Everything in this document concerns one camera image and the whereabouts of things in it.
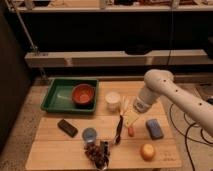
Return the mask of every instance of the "bowl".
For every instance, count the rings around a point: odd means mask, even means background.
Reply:
[[[78,84],[73,88],[72,101],[76,105],[85,106],[92,103],[95,90],[90,84]]]

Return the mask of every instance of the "green tray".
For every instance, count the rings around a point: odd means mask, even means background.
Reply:
[[[71,100],[72,89],[81,83],[90,84],[95,88],[93,103],[84,107],[75,106]],[[96,108],[98,83],[96,79],[56,78],[48,89],[41,109],[51,113],[91,114]]]

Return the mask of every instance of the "white cup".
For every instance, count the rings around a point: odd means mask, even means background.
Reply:
[[[121,95],[115,91],[109,92],[105,96],[105,101],[107,104],[107,109],[110,112],[116,112],[120,107]]]

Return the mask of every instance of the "tiled floor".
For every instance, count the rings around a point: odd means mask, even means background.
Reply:
[[[193,85],[184,85],[184,88],[198,95]],[[43,100],[43,96],[41,94],[45,94],[46,90],[47,86],[45,86],[45,88],[44,86],[39,85],[34,85],[31,87],[29,94],[26,97],[25,103],[23,104],[22,110],[20,111],[19,117],[17,118],[11,135],[7,141],[5,149],[0,156],[0,171],[25,171],[25,163],[42,114],[40,111],[40,103]],[[166,113],[169,114],[169,108],[172,103],[165,97],[161,97],[161,100],[163,102]],[[172,109],[172,116],[174,118],[175,124],[182,132],[185,132],[187,124],[183,119],[183,112],[176,106],[173,106]],[[190,171],[192,169],[189,163],[189,158],[186,154],[184,137],[181,136],[172,125],[171,128],[177,142],[178,150],[180,151],[183,166],[179,169],[162,170]],[[202,141],[199,130],[200,128],[192,128],[189,133],[190,137]],[[193,161],[195,163],[196,171],[210,171],[213,169],[212,147],[190,141],[189,147]]]

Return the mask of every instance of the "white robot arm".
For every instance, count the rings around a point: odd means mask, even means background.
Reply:
[[[145,86],[135,99],[134,107],[144,113],[156,98],[165,95],[213,137],[213,105],[183,90],[173,80],[169,71],[148,71],[144,77]]]

